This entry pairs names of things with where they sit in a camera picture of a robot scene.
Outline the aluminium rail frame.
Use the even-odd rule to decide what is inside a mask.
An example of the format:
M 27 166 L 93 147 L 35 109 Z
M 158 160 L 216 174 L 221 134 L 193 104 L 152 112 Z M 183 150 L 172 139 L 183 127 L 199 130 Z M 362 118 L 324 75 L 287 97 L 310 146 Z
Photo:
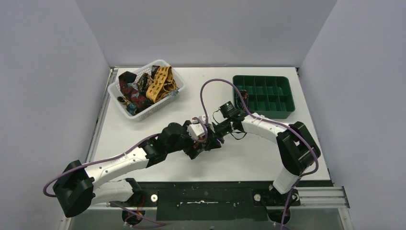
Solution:
M 351 230 L 349 202 L 345 189 L 330 184 L 302 182 L 296 188 L 300 206 L 290 206 L 286 228 L 290 230 Z M 145 220 L 136 220 L 116 205 L 97 204 L 73 218 L 62 218 L 61 230 L 132 230 L 154 228 L 156 211 L 142 211 Z M 277 230 L 276 217 L 265 221 L 235 220 L 178 220 L 160 221 L 166 230 Z

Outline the beige paisley patterned tie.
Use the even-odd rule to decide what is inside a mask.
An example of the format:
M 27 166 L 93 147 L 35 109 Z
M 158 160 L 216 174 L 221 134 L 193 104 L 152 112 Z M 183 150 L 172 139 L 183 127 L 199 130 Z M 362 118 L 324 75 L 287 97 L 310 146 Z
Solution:
M 204 144 L 204 143 L 201 143 L 201 142 L 196 142 L 196 143 L 194 144 L 194 146 L 193 146 L 193 148 L 194 148 L 196 151 L 202 151 L 202 150 L 204 149 L 204 147 L 205 147 L 205 144 Z

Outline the rolled dark patterned tie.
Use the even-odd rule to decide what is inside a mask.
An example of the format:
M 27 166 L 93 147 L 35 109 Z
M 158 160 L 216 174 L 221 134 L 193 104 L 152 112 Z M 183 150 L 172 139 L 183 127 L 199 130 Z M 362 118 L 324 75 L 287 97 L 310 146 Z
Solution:
M 248 92 L 246 90 L 240 90 L 239 91 L 241 94 L 242 99 L 237 96 L 238 102 L 237 105 L 239 109 L 244 110 L 244 106 L 248 107 Z

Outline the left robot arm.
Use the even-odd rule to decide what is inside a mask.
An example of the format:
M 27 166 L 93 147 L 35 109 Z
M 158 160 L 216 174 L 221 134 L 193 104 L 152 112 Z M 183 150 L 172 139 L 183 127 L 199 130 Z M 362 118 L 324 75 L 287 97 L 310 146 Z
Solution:
M 51 180 L 56 197 L 67 218 L 75 217 L 91 205 L 119 201 L 135 206 L 141 201 L 141 189 L 135 179 L 117 177 L 163 162 L 167 155 L 183 151 L 191 159 L 201 152 L 218 149 L 224 134 L 218 125 L 198 120 L 183 125 L 170 123 L 160 133 L 148 136 L 129 150 L 104 160 L 82 164 L 79 160 Z

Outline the dark brown patterned tie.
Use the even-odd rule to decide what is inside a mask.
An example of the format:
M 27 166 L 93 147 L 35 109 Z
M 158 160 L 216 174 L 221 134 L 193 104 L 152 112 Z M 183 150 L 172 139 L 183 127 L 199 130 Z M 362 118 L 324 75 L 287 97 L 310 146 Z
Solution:
M 136 84 L 139 92 L 146 94 L 147 89 L 153 83 L 155 79 L 155 74 L 159 68 L 160 66 L 153 65 L 150 73 L 146 72 L 141 75 L 140 79 Z

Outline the dark red patterned tie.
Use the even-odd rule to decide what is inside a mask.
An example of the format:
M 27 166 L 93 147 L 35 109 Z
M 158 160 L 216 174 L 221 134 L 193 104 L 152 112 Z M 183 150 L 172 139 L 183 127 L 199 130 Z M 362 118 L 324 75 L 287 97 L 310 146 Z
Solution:
M 126 71 L 119 75 L 119 89 L 122 94 L 117 100 L 125 104 L 126 110 L 135 115 L 152 105 L 152 102 L 146 98 L 146 93 L 142 92 L 138 88 L 138 82 L 136 81 L 137 75 Z

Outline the yellow patterned tie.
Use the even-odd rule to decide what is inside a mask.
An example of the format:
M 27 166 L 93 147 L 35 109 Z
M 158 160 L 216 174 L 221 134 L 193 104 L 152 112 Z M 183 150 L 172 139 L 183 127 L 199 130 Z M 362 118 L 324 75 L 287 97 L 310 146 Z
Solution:
M 147 89 L 146 96 L 153 103 L 162 100 L 167 94 L 177 89 L 171 66 L 159 67 L 154 80 Z

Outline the green divided plastic tray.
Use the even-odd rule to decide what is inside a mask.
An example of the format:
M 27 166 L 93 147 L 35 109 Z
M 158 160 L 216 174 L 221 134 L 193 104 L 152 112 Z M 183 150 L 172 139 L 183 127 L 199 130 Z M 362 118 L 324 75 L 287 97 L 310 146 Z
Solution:
M 269 119 L 287 119 L 295 111 L 290 82 L 285 76 L 235 75 L 232 83 L 248 92 L 248 109 Z

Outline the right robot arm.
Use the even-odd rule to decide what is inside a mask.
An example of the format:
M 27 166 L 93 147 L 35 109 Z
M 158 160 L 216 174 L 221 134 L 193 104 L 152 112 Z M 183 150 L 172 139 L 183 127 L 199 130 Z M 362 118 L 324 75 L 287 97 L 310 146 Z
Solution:
M 278 146 L 283 167 L 272 186 L 280 194 L 288 193 L 310 166 L 318 169 L 321 152 L 304 123 L 273 121 L 257 113 L 239 110 L 231 102 L 220 106 L 219 111 L 225 119 L 214 126 L 214 133 L 219 138 L 236 130 L 257 135 Z

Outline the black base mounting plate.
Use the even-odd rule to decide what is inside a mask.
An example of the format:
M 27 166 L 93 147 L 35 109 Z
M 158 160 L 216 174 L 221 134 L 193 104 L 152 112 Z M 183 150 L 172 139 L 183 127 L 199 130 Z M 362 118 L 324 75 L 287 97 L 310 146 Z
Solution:
M 279 194 L 270 188 L 270 181 L 247 182 L 139 182 L 140 188 L 124 207 L 139 207 L 156 211 L 158 221 L 235 220 L 265 221 L 268 217 L 281 220 L 284 206 L 300 206 L 298 191 Z

